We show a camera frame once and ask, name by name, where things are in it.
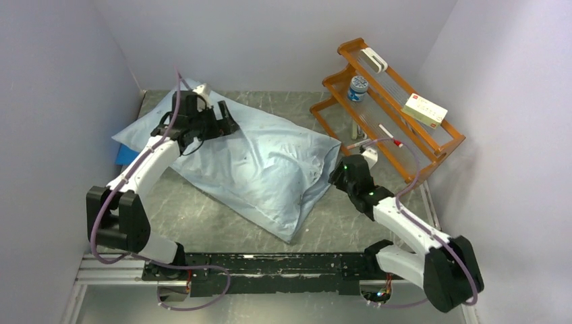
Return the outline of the light blue pillowcase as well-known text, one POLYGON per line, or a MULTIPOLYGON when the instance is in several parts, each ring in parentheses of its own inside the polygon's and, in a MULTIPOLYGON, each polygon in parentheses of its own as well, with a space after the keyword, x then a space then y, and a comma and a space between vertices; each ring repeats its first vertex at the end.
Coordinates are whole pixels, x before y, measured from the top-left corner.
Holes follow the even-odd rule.
POLYGON ((341 143, 227 99, 232 135, 193 144, 172 169, 284 242, 292 241, 328 190, 341 143))

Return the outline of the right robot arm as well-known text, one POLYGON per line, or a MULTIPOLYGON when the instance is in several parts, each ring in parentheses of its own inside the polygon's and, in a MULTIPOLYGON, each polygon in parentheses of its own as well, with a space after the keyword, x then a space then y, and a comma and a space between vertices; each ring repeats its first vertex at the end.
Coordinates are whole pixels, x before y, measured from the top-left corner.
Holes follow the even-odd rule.
POLYGON ((426 300, 447 313, 462 304, 475 304, 484 282, 471 242, 429 226, 405 208, 397 195, 375 184, 371 159, 365 155, 343 157, 329 183, 346 193, 354 207, 370 220, 391 230, 410 251, 388 240, 371 245, 365 253, 364 271, 371 279, 397 275, 421 288, 426 300))

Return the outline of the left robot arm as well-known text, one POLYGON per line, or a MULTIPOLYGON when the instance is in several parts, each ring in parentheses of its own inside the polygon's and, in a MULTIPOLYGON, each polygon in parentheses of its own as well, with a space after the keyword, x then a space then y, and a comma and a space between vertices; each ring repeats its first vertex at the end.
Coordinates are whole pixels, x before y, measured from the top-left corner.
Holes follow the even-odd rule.
POLYGON ((127 168, 106 186, 93 186, 86 194, 87 236, 92 254, 104 264, 113 264, 98 254, 98 246, 123 251, 159 265, 169 280, 181 279, 187 270, 184 247, 151 229, 143 197, 194 142, 232 135, 239 130, 225 101, 212 102, 204 86, 177 90, 172 106, 150 132, 144 148, 127 168))

